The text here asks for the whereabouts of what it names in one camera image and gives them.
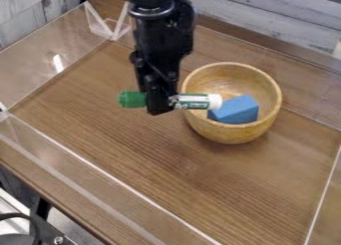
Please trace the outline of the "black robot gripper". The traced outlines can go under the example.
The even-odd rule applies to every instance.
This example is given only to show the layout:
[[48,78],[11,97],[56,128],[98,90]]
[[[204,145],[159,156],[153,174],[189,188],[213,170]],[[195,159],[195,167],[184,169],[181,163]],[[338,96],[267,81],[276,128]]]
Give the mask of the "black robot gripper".
[[192,50],[195,12],[191,6],[135,6],[129,15],[136,25],[130,62],[139,89],[147,93],[148,114],[157,116],[172,111],[179,65]]

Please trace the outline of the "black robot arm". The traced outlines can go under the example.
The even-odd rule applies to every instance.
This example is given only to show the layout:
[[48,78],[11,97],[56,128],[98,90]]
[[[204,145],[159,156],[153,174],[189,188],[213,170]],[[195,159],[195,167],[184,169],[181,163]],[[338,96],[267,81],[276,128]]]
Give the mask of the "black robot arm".
[[129,0],[135,22],[135,66],[140,91],[152,116],[173,110],[180,62],[192,51],[195,11],[189,0]]

